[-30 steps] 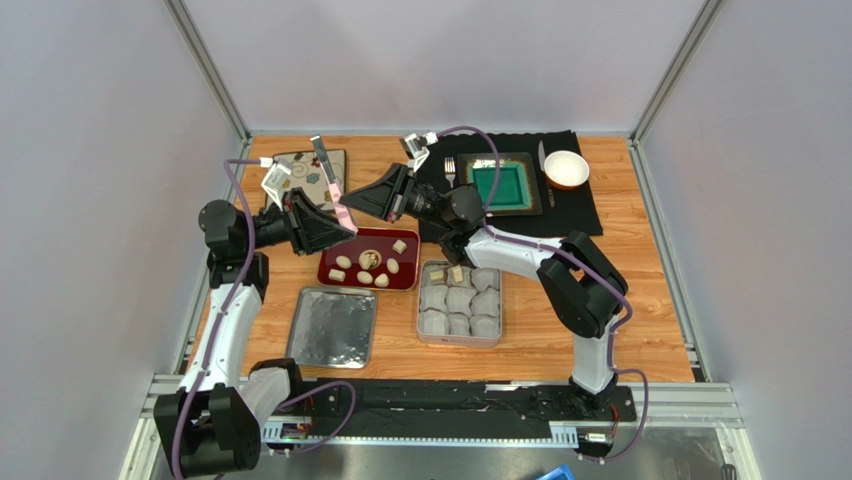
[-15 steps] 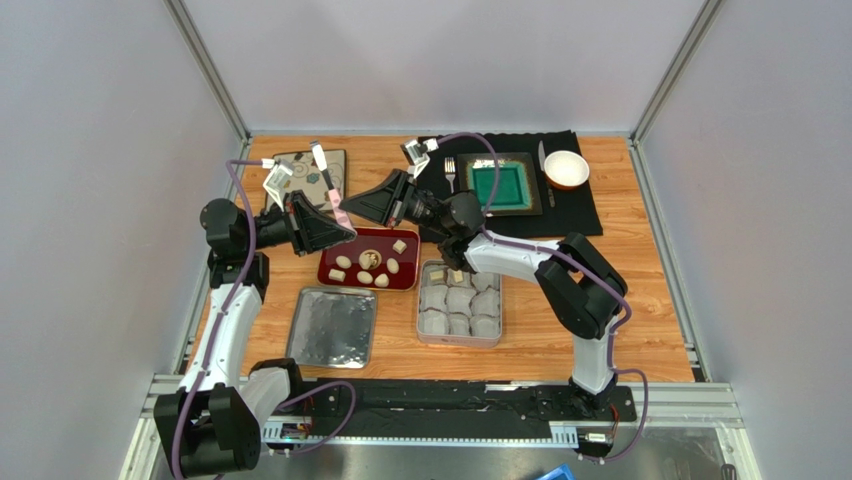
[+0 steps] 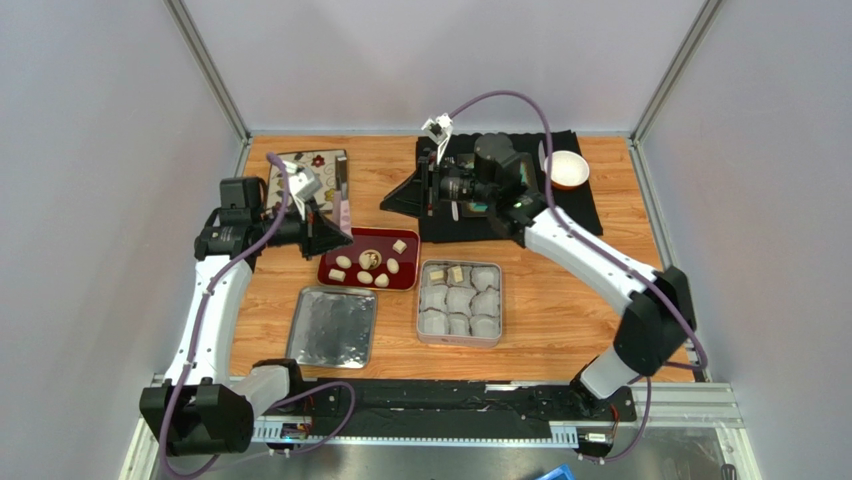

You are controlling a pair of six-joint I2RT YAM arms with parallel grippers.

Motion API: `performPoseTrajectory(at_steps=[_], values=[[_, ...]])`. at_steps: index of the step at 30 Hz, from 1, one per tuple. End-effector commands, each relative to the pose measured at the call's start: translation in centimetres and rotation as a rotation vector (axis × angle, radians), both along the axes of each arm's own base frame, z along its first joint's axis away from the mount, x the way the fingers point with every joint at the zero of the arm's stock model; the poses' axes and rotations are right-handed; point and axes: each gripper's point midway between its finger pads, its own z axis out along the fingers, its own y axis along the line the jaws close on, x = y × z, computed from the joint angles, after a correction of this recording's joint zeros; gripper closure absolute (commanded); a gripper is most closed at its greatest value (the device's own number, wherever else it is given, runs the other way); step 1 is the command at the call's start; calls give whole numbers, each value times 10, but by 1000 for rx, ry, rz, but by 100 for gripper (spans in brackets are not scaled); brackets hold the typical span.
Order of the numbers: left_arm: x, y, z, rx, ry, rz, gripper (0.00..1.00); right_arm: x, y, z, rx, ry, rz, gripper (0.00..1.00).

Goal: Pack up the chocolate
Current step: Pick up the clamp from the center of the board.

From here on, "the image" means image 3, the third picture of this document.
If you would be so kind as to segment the red lacquer tray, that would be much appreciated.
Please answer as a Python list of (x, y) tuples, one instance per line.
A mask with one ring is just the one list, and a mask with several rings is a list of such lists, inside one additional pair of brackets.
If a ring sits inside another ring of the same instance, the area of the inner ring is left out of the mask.
[[(317, 281), (320, 284), (386, 291), (407, 291), (414, 287), (418, 279), (420, 263), (421, 241), (417, 232), (405, 229), (354, 227), (352, 233), (354, 235), (354, 243), (352, 245), (329, 254), (324, 254), (321, 257), (316, 274)], [(402, 254), (397, 254), (392, 249), (392, 245), (397, 239), (402, 239), (408, 244), (407, 250)], [(365, 271), (358, 264), (358, 256), (361, 252), (368, 249), (377, 250), (382, 255), (382, 264), (369, 272), (373, 275), (374, 280), (380, 274), (388, 274), (390, 285), (387, 288), (378, 288), (374, 285), (374, 282), (370, 285), (364, 285), (357, 280), (357, 273)], [(352, 267), (349, 269), (340, 269), (335, 263), (337, 256), (348, 257), (352, 261)], [(394, 258), (399, 262), (400, 271), (397, 274), (390, 274), (387, 271), (386, 262), (389, 258)], [(334, 282), (328, 278), (329, 270), (332, 268), (347, 272), (344, 282)]]

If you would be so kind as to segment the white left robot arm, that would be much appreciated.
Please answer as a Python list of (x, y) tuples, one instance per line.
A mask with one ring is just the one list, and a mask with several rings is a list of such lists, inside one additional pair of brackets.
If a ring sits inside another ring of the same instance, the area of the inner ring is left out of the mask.
[(255, 420), (300, 378), (295, 361), (273, 359), (230, 379), (240, 306), (263, 250), (295, 245), (312, 259), (353, 242), (322, 214), (315, 200), (322, 184), (309, 167), (274, 153), (267, 160), (283, 182), (280, 207), (268, 213), (259, 177), (220, 181), (220, 204), (194, 240), (194, 292), (177, 352), (161, 385), (141, 393), (140, 413), (165, 458), (244, 452)]

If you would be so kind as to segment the pink handled metal tongs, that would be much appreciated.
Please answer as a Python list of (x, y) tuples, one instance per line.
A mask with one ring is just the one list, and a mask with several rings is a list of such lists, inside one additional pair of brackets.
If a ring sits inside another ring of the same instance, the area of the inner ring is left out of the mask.
[(351, 236), (352, 235), (352, 219), (351, 219), (351, 207), (350, 202), (348, 200), (342, 200), (340, 198), (340, 194), (337, 192), (335, 187), (335, 196), (334, 196), (334, 210), (333, 210), (333, 218), (334, 222), (339, 226), (342, 232)]

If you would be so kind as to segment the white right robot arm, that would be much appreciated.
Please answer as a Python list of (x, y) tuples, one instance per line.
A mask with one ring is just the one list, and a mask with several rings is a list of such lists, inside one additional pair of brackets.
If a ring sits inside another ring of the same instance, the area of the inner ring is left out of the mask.
[(384, 211), (425, 218), (445, 202), (479, 203), (500, 237), (563, 267), (597, 292), (621, 317), (612, 344), (571, 381), (577, 400), (609, 399), (638, 377), (650, 378), (695, 334), (691, 291), (676, 267), (656, 270), (589, 234), (531, 188), (530, 155), (509, 136), (485, 134), (468, 164), (426, 149), (414, 172), (380, 203)]

